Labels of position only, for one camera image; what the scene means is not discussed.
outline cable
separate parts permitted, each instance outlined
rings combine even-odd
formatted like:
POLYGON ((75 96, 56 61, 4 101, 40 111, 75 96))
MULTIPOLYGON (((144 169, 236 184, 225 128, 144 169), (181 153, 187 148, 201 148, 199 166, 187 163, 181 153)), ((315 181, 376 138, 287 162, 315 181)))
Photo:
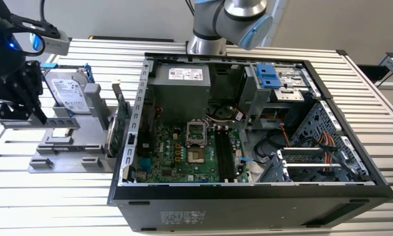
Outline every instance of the cable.
POLYGON ((191 2, 191 0, 188 0, 188 2, 189 2, 189 6, 191 6, 192 11, 196 12, 196 10, 195 10, 195 6, 192 6, 192 2, 191 2))
POLYGON ((191 14, 195 15, 192 4, 191 4, 187 0, 185 0, 185 3, 187 3, 187 5, 188 5, 188 8, 189 8, 191 14))
POLYGON ((388 78, 391 78, 393 75, 393 73, 380 82, 380 84, 376 86, 377 88, 380 87, 380 85, 383 85, 383 83, 388 80, 388 78))
POLYGON ((220 118, 213 118, 209 114, 205 114, 205 116, 215 122, 229 122, 235 121, 233 119, 220 119, 220 118))
POLYGON ((268 155, 264 153, 261 154, 259 152, 259 147, 261 147, 261 145, 267 142, 271 146, 273 146, 276 149, 281 149, 283 147, 285 147, 285 145, 283 144, 277 144, 271 140, 271 137, 276 134, 281 133, 281 130, 275 129, 272 131, 268 132, 268 134, 265 135, 264 138, 261 138, 261 140, 256 143, 255 147, 253 147, 253 152, 257 156, 265 158, 268 155))
POLYGON ((285 138, 285 145, 287 145, 287 147, 289 147, 288 136, 287 136, 287 133, 285 133, 285 129, 284 129, 284 124, 283 123, 281 123, 281 131, 283 131, 284 138, 285 138))
POLYGON ((47 22, 47 20, 45 20, 45 10, 44 10, 44 7, 45 7, 45 0, 40 0, 40 21, 45 21, 47 22))

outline label sticker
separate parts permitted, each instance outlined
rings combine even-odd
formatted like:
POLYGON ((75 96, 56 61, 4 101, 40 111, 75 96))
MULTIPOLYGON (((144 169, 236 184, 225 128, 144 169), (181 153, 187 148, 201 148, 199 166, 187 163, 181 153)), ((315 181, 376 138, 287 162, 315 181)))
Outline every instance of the label sticker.
POLYGON ((203 224, 205 210, 161 211, 161 223, 165 225, 203 224))
POLYGON ((241 118, 243 118, 243 113, 241 113, 241 112, 239 112, 239 113, 237 113, 237 115, 236 115, 236 120, 239 120, 239 121, 240 121, 240 120, 241 120, 241 118))
POLYGON ((89 112, 77 81, 53 79, 52 83, 57 92, 57 96, 64 103, 64 107, 75 113, 89 112))
POLYGON ((171 80, 203 80, 203 69, 169 69, 171 80))

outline slotted metal surface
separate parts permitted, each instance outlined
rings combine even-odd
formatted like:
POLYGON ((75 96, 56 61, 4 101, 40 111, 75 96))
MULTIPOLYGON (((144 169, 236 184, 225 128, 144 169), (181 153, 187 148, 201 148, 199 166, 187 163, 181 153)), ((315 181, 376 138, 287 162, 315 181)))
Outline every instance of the slotted metal surface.
MULTIPOLYGON (((72 41, 69 54, 52 61, 92 65, 101 97, 116 104, 112 79, 121 80, 124 96, 133 104, 144 53, 185 53, 183 43, 72 41)), ((349 57, 332 50, 228 48, 229 56, 307 59, 328 86, 340 109, 383 174, 393 186, 393 107, 373 89, 349 57)), ((53 105, 49 92, 41 98, 47 115, 53 105)), ((107 206, 112 174, 29 174, 25 169, 44 130, 7 130, 0 137, 0 235, 135 234, 116 207, 107 206)), ((204 232, 216 235, 300 235, 285 232, 204 232)), ((201 232, 184 232, 200 235, 201 232)), ((303 230, 320 236, 393 236, 393 201, 333 229, 303 230)))

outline black cable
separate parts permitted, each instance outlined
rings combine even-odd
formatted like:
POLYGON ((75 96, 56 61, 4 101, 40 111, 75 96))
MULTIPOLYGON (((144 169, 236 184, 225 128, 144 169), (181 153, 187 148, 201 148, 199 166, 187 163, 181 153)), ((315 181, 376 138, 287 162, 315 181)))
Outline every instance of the black cable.
POLYGON ((188 8, 189 8, 189 11, 191 11, 191 13, 192 13, 192 15, 195 15, 195 12, 192 11, 192 4, 189 4, 189 2, 185 0, 185 3, 187 3, 187 5, 188 5, 188 8))
POLYGON ((380 87, 380 85, 383 85, 383 83, 388 80, 388 78, 391 78, 393 75, 393 73, 381 81, 381 83, 376 86, 377 88, 380 87))
POLYGON ((39 7, 39 10, 40 10, 40 21, 45 21, 45 10, 44 10, 44 7, 45 7, 45 0, 40 0, 40 7, 39 7))
POLYGON ((259 148, 261 147, 261 145, 264 145, 264 143, 267 142, 271 146, 273 146, 276 149, 281 149, 283 147, 285 147, 285 145, 277 144, 271 140, 271 137, 276 134, 281 133, 280 130, 272 130, 268 132, 268 134, 265 135, 264 138, 261 138, 261 140, 256 143, 255 147, 253 147, 253 152, 257 156, 265 158, 268 155, 265 153, 260 153, 259 152, 259 148))
POLYGON ((304 143, 307 143, 308 141, 311 141, 312 142, 312 145, 316 145, 319 142, 316 141, 316 139, 312 137, 312 136, 309 136, 309 137, 305 137, 304 139, 301 139, 301 140, 299 140, 299 142, 296 142, 293 145, 292 145, 292 147, 301 147, 301 145, 304 144, 304 143))
POLYGON ((195 7, 192 6, 192 2, 191 2, 191 0, 188 0, 188 2, 189 2, 189 6, 191 6, 191 8, 192 8, 192 11, 193 11, 193 13, 195 13, 196 10, 195 10, 195 7))

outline blue clip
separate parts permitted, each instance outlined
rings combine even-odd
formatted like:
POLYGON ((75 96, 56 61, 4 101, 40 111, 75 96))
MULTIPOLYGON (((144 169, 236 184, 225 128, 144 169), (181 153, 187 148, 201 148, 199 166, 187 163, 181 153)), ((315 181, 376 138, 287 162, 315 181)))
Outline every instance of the blue clip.
POLYGON ((243 157, 243 156, 239 157, 239 160, 240 161, 253 161, 252 158, 247 158, 247 157, 243 157))
POLYGON ((40 67, 44 69, 55 69, 59 67, 59 64, 57 63, 44 63, 40 67))
POLYGON ((281 87, 280 78, 272 65, 257 64, 256 75, 263 81, 261 87, 264 89, 279 89, 281 87))
POLYGON ((92 73, 92 66, 87 63, 84 65, 85 71, 87 71, 87 79, 89 83, 95 83, 93 73, 92 73))

